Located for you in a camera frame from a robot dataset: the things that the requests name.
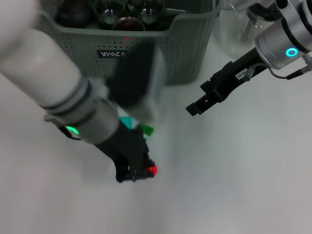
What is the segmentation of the grey perforated storage basket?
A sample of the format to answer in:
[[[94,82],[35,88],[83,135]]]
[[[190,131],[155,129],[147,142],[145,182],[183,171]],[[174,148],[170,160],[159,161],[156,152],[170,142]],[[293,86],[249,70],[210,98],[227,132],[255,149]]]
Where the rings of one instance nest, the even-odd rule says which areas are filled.
[[[163,51],[168,68],[167,84],[180,85],[196,80],[212,32],[220,0],[166,0],[165,14],[176,14],[168,30],[116,31],[101,29],[95,19],[96,0],[88,0],[93,16],[86,28],[63,27],[56,22],[64,0],[39,0],[37,29],[48,34],[84,75],[110,78],[119,60],[144,41],[154,41]],[[136,0],[124,4],[119,17],[135,17]],[[133,37],[134,41],[125,41]]]

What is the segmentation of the green translucent toy brick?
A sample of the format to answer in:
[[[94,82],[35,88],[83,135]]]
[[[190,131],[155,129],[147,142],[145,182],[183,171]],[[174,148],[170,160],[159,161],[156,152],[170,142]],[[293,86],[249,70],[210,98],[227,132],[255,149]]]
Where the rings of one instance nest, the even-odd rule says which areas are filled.
[[[150,137],[155,131],[152,126],[142,123],[138,125],[138,128],[148,137]]]

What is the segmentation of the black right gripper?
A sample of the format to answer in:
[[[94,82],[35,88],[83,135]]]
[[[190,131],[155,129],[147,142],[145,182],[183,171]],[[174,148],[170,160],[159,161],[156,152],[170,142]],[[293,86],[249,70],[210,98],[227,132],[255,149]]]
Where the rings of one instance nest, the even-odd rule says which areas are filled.
[[[201,115],[217,103],[225,100],[229,94],[247,79],[244,77],[249,68],[264,61],[256,48],[250,50],[236,61],[228,62],[220,71],[213,74],[209,81],[201,84],[200,88],[206,93],[196,102],[186,107],[192,116]]]

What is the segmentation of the clear glass teapot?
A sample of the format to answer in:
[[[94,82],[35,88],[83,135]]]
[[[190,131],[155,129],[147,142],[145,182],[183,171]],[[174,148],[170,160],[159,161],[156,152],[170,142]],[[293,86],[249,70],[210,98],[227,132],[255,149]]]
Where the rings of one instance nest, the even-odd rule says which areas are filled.
[[[238,59],[255,47],[254,40],[271,23],[250,8],[237,11],[230,0],[222,0],[223,8],[216,18],[214,36],[217,45],[233,59]]]

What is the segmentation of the black teapot lid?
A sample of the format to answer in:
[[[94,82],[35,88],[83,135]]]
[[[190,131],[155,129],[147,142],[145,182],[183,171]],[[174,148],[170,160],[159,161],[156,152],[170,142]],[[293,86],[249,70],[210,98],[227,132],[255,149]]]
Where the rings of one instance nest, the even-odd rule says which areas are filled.
[[[282,14],[277,9],[275,2],[271,3],[267,7],[264,7],[260,3],[256,3],[250,6],[249,10],[267,22],[277,21],[282,18]]]

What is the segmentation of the cyan square toy plate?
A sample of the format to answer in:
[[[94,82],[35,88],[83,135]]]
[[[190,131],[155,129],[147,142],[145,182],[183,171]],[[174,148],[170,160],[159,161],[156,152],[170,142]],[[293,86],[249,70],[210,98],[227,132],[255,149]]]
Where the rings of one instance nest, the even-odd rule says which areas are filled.
[[[125,124],[129,129],[136,128],[139,125],[139,121],[137,121],[134,117],[128,115],[123,109],[117,107],[117,113],[119,119]]]

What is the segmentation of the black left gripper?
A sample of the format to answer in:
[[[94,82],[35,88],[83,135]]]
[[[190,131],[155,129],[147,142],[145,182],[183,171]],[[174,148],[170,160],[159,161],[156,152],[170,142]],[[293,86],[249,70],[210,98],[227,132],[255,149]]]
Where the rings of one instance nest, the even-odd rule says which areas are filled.
[[[148,171],[148,167],[155,163],[146,159],[143,138],[138,131],[128,129],[123,122],[119,121],[117,130],[95,146],[113,161],[118,183],[155,177]]]

